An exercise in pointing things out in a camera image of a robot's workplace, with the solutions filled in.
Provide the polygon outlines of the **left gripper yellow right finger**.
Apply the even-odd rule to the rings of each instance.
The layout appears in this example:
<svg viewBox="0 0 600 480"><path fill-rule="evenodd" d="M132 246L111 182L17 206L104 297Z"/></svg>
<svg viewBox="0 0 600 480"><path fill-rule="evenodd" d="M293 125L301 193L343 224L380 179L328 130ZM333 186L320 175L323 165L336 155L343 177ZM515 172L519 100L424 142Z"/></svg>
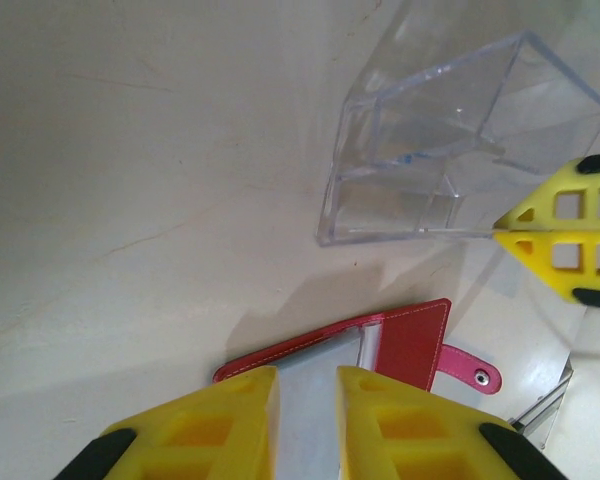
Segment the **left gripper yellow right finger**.
<svg viewBox="0 0 600 480"><path fill-rule="evenodd" d="M344 479L561 479L505 420L354 366L337 369Z"/></svg>

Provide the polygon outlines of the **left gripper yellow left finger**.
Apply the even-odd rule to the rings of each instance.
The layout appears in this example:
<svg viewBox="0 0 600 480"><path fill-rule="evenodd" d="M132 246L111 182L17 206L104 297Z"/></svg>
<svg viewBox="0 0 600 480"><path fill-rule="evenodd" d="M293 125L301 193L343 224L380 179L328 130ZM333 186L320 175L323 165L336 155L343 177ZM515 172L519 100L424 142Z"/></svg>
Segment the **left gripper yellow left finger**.
<svg viewBox="0 0 600 480"><path fill-rule="evenodd" d="M263 366L109 426L60 479L272 479L278 372Z"/></svg>

